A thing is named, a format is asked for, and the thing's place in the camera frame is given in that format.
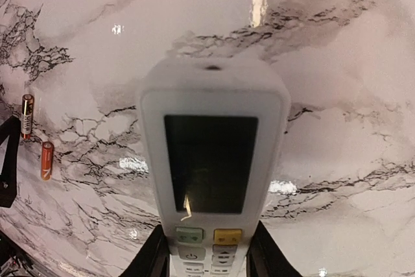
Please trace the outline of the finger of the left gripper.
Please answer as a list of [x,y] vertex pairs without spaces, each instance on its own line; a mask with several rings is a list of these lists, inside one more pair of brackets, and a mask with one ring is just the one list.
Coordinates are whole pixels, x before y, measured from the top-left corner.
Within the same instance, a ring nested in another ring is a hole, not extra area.
[[10,116],[1,125],[1,143],[8,140],[1,168],[1,207],[10,208],[17,196],[17,160],[21,122]]

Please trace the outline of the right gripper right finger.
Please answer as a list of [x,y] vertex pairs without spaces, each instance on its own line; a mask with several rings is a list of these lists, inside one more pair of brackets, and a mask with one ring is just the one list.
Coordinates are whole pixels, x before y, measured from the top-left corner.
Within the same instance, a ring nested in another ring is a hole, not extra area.
[[248,277],[302,277],[261,221],[248,249]]

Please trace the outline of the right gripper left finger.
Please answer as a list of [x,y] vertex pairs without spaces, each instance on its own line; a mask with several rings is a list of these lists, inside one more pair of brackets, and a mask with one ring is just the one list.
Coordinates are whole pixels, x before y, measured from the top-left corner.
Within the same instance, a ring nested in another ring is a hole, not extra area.
[[122,277],[168,277],[169,247],[162,226],[157,225],[149,235]]

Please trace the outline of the white remote control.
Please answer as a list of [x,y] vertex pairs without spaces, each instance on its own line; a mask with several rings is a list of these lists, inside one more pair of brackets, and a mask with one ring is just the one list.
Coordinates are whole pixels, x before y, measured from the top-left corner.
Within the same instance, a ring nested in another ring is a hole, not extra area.
[[260,60],[167,58],[143,78],[145,160],[178,276],[237,276],[291,107]]

